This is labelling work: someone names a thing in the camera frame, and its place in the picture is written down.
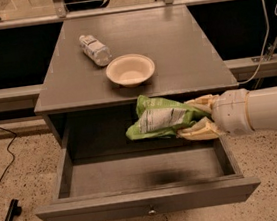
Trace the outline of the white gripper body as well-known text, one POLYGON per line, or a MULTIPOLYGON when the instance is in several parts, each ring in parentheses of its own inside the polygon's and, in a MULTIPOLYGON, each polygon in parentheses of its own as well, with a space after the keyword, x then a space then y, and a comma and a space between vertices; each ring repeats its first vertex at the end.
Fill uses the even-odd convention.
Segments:
POLYGON ((217 127, 229 135, 247 135, 253 132, 247 118, 248 90, 227 90, 213 103, 212 119, 217 127))

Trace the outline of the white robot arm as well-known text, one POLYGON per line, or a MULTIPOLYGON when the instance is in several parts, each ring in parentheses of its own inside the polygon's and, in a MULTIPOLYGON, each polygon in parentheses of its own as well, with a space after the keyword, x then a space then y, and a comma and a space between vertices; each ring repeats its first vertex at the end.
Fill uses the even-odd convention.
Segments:
POLYGON ((212 119, 204 117, 194 126, 178 130, 188 140, 206 140, 222 135, 247 135, 260 130, 277 131, 277 86, 260 90, 227 90, 188 101, 191 107, 207 109, 212 119))

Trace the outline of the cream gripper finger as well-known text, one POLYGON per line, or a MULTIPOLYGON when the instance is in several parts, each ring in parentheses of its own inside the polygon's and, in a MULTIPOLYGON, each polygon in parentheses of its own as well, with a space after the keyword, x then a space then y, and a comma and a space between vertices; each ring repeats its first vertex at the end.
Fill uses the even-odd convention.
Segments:
POLYGON ((182 137, 189 141, 214 140, 226 134, 225 131, 219 129, 217 124, 208 117, 204 117, 189 128, 178 130, 177 133, 179 138, 182 137))
POLYGON ((218 95, 203 95, 195 99, 187 100, 185 105, 193 107, 198 110, 201 114, 211 114, 214 103, 218 100, 218 95))

